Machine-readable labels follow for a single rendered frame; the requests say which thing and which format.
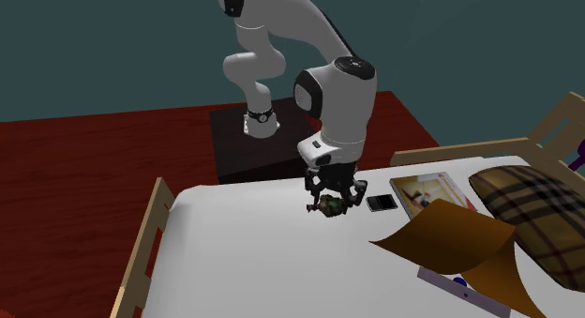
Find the green camouflage toy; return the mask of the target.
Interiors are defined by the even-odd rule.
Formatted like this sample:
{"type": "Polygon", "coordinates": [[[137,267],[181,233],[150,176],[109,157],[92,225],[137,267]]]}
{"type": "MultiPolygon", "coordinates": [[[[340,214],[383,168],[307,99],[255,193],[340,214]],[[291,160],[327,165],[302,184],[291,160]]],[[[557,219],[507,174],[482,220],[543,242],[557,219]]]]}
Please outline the green camouflage toy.
{"type": "Polygon", "coordinates": [[[327,217],[333,218],[339,215],[345,215],[348,207],[342,198],[324,194],[320,197],[318,209],[327,217]]]}

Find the dark robot stand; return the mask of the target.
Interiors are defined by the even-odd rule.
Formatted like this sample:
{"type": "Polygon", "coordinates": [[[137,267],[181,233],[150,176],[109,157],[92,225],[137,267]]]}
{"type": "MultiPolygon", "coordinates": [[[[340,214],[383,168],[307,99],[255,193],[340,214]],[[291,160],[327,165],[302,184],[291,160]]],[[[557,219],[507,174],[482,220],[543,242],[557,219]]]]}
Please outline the dark robot stand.
{"type": "Polygon", "coordinates": [[[244,133],[244,106],[210,113],[216,171],[221,185],[302,177],[307,165],[297,144],[321,128],[293,98],[272,102],[280,124],[276,133],[256,139],[244,133]]]}

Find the brown blanket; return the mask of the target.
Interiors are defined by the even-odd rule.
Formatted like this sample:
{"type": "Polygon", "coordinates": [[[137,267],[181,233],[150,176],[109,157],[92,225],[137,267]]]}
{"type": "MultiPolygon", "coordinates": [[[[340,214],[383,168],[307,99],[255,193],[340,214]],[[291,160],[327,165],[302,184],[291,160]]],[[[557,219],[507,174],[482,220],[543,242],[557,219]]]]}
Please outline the brown blanket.
{"type": "Polygon", "coordinates": [[[459,274],[478,293],[530,318],[547,318],[518,273],[511,224],[437,199],[374,244],[440,275],[459,274]]]}

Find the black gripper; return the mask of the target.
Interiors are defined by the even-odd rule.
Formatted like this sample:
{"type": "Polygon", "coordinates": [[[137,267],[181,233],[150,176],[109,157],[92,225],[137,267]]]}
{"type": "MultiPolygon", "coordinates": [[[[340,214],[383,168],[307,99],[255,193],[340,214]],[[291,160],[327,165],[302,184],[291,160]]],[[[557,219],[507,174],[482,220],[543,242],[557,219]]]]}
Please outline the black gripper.
{"type": "Polygon", "coordinates": [[[313,203],[307,204],[307,212],[318,210],[321,191],[330,189],[344,197],[344,213],[353,206],[359,206],[368,187],[366,180],[355,180],[357,162],[328,164],[308,167],[305,175],[305,189],[313,197],[313,203]]]}

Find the lavender flat tablet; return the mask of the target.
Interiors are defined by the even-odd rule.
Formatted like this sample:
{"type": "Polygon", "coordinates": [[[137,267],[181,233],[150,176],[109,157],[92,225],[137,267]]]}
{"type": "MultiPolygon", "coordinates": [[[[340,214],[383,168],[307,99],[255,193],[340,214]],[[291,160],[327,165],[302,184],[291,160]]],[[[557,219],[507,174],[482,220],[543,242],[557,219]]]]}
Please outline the lavender flat tablet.
{"type": "Polygon", "coordinates": [[[510,318],[510,307],[475,291],[462,277],[446,277],[422,266],[418,269],[417,277],[498,318],[510,318]]]}

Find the yellow picture book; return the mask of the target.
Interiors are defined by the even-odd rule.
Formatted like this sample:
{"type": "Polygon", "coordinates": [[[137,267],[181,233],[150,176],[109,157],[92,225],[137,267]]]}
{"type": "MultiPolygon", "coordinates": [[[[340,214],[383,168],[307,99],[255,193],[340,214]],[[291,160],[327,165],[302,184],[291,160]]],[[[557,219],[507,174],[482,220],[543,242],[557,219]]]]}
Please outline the yellow picture book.
{"type": "Polygon", "coordinates": [[[410,220],[437,199],[476,211],[447,172],[395,177],[390,185],[410,220]]]}

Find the purple object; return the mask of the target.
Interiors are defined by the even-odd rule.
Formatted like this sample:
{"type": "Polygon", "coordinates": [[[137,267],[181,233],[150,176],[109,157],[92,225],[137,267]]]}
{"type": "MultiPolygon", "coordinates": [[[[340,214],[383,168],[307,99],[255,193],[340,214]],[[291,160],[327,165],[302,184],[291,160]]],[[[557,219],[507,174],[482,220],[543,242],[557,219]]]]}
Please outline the purple object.
{"type": "Polygon", "coordinates": [[[568,165],[572,171],[576,171],[583,164],[585,164],[585,140],[583,140],[577,147],[577,158],[568,165]]]}

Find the brown plaid pillow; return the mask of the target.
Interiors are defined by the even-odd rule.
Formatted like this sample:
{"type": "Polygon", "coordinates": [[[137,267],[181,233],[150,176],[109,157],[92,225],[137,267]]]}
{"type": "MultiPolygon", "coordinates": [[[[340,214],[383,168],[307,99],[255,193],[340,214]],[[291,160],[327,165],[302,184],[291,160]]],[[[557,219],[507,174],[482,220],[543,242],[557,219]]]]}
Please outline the brown plaid pillow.
{"type": "Polygon", "coordinates": [[[516,227],[516,242],[563,288],[585,293],[585,198],[529,166],[499,166],[469,177],[493,218],[516,227]]]}

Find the wooden bed with white mattress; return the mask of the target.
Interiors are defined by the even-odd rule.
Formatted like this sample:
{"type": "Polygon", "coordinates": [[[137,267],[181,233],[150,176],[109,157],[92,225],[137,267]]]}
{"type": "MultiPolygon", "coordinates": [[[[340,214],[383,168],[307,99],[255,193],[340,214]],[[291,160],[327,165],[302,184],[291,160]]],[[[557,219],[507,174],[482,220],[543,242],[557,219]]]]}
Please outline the wooden bed with white mattress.
{"type": "Polygon", "coordinates": [[[158,179],[110,318],[488,318],[376,246],[404,214],[313,215],[303,186],[158,179]]]}

